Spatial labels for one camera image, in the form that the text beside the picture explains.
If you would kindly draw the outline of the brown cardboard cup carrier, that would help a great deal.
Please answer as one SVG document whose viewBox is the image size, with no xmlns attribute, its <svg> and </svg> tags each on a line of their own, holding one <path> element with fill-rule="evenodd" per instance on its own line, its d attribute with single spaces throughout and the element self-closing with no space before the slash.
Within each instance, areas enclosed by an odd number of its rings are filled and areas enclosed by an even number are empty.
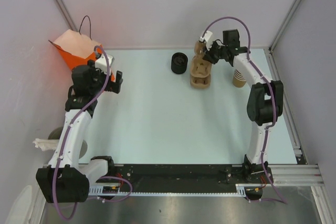
<svg viewBox="0 0 336 224">
<path fill-rule="evenodd" d="M 206 47 L 206 44 L 204 42 L 201 41 L 197 41 L 195 43 L 195 47 L 194 47 L 194 53 L 195 53 L 195 57 L 202 59 L 204 57 L 204 48 Z"/>
</svg>

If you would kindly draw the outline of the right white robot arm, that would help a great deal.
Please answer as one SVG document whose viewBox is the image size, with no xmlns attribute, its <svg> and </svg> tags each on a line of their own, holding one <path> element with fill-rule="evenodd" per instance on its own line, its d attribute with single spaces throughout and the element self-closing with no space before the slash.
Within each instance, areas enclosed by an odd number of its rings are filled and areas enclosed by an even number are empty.
<svg viewBox="0 0 336 224">
<path fill-rule="evenodd" d="M 249 183 L 268 177 L 267 148 L 270 129 L 283 113 L 284 85 L 269 79 L 253 62 L 250 49 L 242 47 L 238 30 L 223 32 L 223 43 L 213 39 L 213 33 L 205 31 L 200 36 L 205 43 L 203 59 L 216 64 L 220 59 L 230 63 L 250 87 L 247 115 L 252 121 L 251 140 L 239 175 Z"/>
</svg>

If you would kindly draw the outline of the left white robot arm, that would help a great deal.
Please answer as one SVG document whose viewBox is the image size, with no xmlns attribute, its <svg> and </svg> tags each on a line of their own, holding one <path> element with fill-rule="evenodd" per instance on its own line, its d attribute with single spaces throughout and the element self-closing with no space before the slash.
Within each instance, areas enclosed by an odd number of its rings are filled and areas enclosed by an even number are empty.
<svg viewBox="0 0 336 224">
<path fill-rule="evenodd" d="M 36 173 L 48 203 L 84 202 L 91 184 L 99 179 L 110 182 L 115 178 L 116 168 L 110 156 L 95 156 L 87 165 L 79 167 L 80 151 L 98 96 L 104 91 L 119 93 L 121 89 L 122 72 L 117 71 L 112 81 L 112 63 L 113 58 L 102 56 L 72 70 L 60 140 L 48 165 Z"/>
</svg>

